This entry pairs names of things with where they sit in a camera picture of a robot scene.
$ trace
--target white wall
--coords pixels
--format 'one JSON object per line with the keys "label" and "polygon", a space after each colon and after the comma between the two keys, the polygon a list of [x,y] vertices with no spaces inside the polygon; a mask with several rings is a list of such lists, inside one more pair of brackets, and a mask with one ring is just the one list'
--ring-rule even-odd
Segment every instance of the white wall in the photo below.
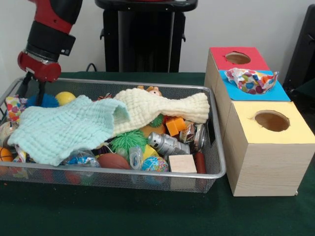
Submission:
{"label": "white wall", "polygon": [[[186,13],[186,43],[180,71],[204,72],[210,46],[255,46],[272,70],[287,71],[308,5],[314,0],[199,0]],[[26,0],[2,0],[0,7],[0,92],[23,76],[16,59],[24,49],[35,13]],[[61,56],[63,71],[82,71],[89,62],[105,69],[102,9],[84,0],[71,34],[77,40],[69,57]]]}

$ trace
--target green spiky ball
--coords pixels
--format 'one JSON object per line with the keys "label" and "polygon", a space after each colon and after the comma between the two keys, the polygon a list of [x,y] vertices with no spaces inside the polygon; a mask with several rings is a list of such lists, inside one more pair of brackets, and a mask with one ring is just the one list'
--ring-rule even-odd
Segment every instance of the green spiky ball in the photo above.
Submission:
{"label": "green spiky ball", "polygon": [[162,125],[164,120],[164,116],[162,114],[159,114],[153,121],[149,123],[149,126],[153,128],[157,128]]}
{"label": "green spiky ball", "polygon": [[117,135],[111,142],[113,151],[123,156],[129,162],[129,148],[139,146],[144,152],[147,139],[141,130],[136,129],[130,132]]}

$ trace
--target wire basket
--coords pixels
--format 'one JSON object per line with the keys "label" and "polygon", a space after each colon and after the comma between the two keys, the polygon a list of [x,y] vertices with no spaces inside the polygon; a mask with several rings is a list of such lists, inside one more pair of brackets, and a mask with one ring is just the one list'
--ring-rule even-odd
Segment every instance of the wire basket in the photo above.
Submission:
{"label": "wire basket", "polygon": [[[7,96],[18,93],[21,82],[22,79],[17,79],[11,84],[5,94],[0,97],[0,106],[3,107]],[[57,82],[47,86],[46,93],[56,95],[62,91],[70,91],[76,96],[84,94],[92,100],[97,100],[100,95],[105,95],[108,92],[115,95],[122,90],[131,89],[138,85],[157,86],[163,94],[163,97],[169,99],[181,99],[198,92],[203,92],[208,96],[211,108],[206,129],[206,139],[202,148],[202,153],[205,156],[207,174],[161,173],[73,166],[54,167],[33,163],[0,162],[0,180],[196,193],[208,192],[215,180],[222,177],[226,171],[215,98],[212,90],[209,88],[59,79]],[[26,97],[35,94],[37,94],[37,82],[31,81]]]}

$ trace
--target yellow ball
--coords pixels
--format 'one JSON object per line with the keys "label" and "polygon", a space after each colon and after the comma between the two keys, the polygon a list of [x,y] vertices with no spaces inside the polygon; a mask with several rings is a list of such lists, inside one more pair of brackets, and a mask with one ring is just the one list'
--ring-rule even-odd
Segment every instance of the yellow ball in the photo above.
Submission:
{"label": "yellow ball", "polygon": [[63,106],[75,99],[75,96],[71,92],[60,92],[55,97],[60,106]]}

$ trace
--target knitted blanket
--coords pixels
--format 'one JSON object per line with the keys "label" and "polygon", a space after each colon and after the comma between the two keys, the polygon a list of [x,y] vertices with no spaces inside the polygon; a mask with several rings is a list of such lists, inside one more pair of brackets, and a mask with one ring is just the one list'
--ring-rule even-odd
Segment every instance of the knitted blanket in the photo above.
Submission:
{"label": "knitted blanket", "polygon": [[115,99],[124,102],[130,120],[114,120],[114,137],[134,129],[142,128],[153,121],[159,114],[205,123],[209,115],[208,97],[204,93],[173,100],[156,96],[143,89],[133,88],[119,92]]}
{"label": "knitted blanket", "polygon": [[94,149],[113,136],[114,120],[128,120],[124,103],[115,99],[93,102],[81,95],[57,108],[29,107],[8,143],[16,144],[35,162],[59,165],[78,149]]}

